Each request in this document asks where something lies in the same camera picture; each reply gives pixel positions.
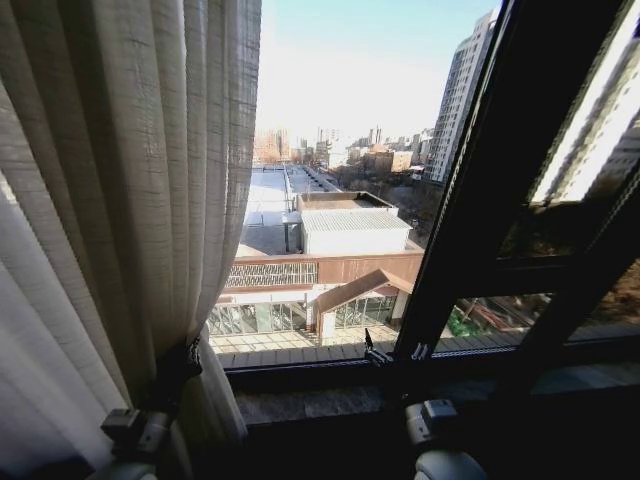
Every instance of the high-rise apartment building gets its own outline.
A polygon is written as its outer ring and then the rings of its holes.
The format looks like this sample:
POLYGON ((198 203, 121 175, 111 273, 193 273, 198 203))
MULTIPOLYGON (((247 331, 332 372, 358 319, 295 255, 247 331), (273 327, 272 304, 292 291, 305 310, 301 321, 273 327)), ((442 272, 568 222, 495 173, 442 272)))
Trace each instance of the high-rise apartment building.
POLYGON ((382 129, 376 125, 376 128, 369 130, 369 145, 376 145, 382 143, 382 129))
POLYGON ((458 45, 453 55, 426 165, 425 177, 430 180, 444 182, 447 178, 497 16, 498 11, 492 10, 480 17, 471 36, 458 45))

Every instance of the black window frame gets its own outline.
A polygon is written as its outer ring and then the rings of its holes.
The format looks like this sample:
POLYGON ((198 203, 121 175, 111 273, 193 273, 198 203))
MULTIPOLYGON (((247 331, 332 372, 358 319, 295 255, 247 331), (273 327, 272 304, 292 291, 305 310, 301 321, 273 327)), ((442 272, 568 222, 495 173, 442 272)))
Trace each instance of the black window frame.
POLYGON ((416 375, 426 382, 485 372, 502 379, 498 394, 513 395, 528 392, 550 366, 633 357, 640 337, 575 344, 566 340, 639 256, 640 231, 631 229, 630 234, 628 228, 634 212, 640 211, 638 165, 585 251, 499 258, 509 229, 557 147, 558 132, 567 128, 585 93, 585 79, 594 74, 597 59, 631 4, 581 3, 578 18, 572 4, 505 1, 405 311, 393 367, 377 369, 355 360, 229 370, 232 385, 295 390, 398 379, 408 384, 416 375), (534 134, 527 128, 531 119, 540 120, 534 134), (482 235, 469 242, 468 232, 482 235), (451 271, 465 275, 451 276, 451 271), (458 298, 539 292, 554 292, 554 299, 520 345, 434 353, 458 298), (412 359, 423 345, 428 355, 412 359))

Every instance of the curtain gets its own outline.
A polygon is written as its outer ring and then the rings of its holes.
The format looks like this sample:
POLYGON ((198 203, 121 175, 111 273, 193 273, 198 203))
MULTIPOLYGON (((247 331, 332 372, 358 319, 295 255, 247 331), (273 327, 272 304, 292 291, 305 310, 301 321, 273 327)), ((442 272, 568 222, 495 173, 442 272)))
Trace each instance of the curtain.
MULTIPOLYGON (((0 2, 0 471, 108 463, 107 413, 203 328, 246 207, 260 8, 0 2)), ((201 357, 191 452, 246 434, 201 357)))

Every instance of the sky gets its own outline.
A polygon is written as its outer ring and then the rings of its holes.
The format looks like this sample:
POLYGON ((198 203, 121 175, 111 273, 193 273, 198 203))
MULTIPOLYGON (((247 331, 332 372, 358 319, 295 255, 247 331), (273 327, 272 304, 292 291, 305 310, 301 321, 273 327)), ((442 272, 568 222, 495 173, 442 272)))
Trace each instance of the sky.
POLYGON ((315 141, 435 125, 449 66, 499 0, 263 0, 256 127, 315 141))

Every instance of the window latch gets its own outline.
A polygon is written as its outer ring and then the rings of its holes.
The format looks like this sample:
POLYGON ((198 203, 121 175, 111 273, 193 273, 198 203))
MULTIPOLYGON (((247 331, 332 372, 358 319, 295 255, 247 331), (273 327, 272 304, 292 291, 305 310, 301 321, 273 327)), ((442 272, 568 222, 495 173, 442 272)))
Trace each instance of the window latch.
POLYGON ((415 351, 411 354, 411 360, 421 362, 429 354, 429 345, 418 342, 415 351))
POLYGON ((371 335, 369 335, 368 328, 364 329, 364 345, 365 360, 371 362, 376 367, 386 367, 393 364, 393 357, 381 352, 373 346, 373 341, 371 340, 371 335))

